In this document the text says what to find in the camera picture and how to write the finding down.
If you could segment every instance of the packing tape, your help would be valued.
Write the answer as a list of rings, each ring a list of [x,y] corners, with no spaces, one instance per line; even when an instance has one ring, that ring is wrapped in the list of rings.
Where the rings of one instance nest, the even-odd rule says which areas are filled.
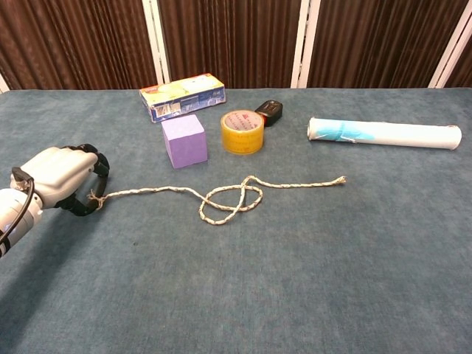
[[[221,117],[221,141],[230,153],[247,155],[263,146],[264,119],[254,111],[231,111]]]

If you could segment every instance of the cardboard box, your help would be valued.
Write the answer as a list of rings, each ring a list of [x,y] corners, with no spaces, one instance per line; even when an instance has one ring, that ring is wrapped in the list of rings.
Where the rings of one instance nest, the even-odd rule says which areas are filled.
[[[211,74],[142,88],[139,96],[154,123],[226,102],[224,84]]]

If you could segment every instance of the black tape measure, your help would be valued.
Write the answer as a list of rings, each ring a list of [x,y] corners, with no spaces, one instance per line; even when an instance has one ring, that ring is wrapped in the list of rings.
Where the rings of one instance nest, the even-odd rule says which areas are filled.
[[[264,126],[270,127],[282,116],[283,104],[275,100],[265,101],[256,113],[264,119]]]

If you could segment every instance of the white rope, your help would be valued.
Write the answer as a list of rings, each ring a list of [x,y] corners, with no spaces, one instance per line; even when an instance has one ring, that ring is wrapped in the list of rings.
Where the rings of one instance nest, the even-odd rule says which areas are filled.
[[[249,186],[248,183],[250,181],[256,181],[258,184],[265,186],[265,187],[270,187],[270,188],[313,188],[313,187],[331,187],[331,186],[336,186],[338,184],[344,184],[346,183],[346,177],[341,176],[333,181],[330,182],[317,182],[317,183],[309,183],[309,184],[272,184],[268,182],[261,181],[259,178],[255,176],[247,176],[243,183],[241,184],[234,184],[232,186],[224,186],[224,187],[217,187],[206,196],[202,196],[195,190],[189,187],[171,187],[171,186],[166,186],[166,187],[159,187],[159,188],[141,188],[139,190],[122,190],[119,192],[113,192],[109,193],[107,195],[104,195],[103,197],[99,198],[97,197],[93,190],[91,191],[91,194],[88,195],[88,198],[91,200],[95,200],[98,202],[98,209],[101,209],[103,207],[103,203],[109,198],[117,197],[117,196],[123,196],[123,195],[131,195],[131,194],[143,194],[143,193],[158,193],[158,192],[163,192],[165,190],[171,190],[173,192],[190,192],[193,195],[197,196],[202,200],[200,208],[198,209],[198,212],[200,214],[200,218],[203,221],[206,221],[207,223],[210,223],[212,225],[223,225],[233,219],[233,217],[236,215],[237,212],[248,212],[249,210],[255,208],[263,198],[263,191],[259,187],[255,186]],[[215,195],[216,193],[223,192],[225,190],[241,190],[241,195],[239,198],[239,202],[237,203],[237,206],[226,206],[222,204],[215,203],[210,200],[210,198]],[[258,192],[259,195],[257,196],[256,200],[253,201],[251,204],[248,206],[243,206],[244,202],[244,197],[246,195],[246,190],[254,190],[255,192]],[[209,204],[210,206],[219,209],[219,210],[224,210],[231,212],[228,216],[226,216],[224,219],[221,220],[213,220],[211,218],[208,218],[204,214],[204,207],[206,204]]]

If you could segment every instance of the white cylinder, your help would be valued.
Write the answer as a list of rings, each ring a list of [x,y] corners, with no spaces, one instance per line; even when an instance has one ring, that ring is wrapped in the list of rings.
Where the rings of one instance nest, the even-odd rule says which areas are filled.
[[[25,192],[11,188],[0,190],[0,235],[10,228],[16,216],[21,212],[26,199],[27,194]],[[11,231],[8,238],[0,243],[0,257],[5,255],[10,247],[17,244],[17,242],[39,222],[42,213],[41,207],[41,199],[34,194],[23,218],[16,228]]]
[[[462,132],[456,125],[415,125],[311,118],[309,140],[400,145],[454,150]]]

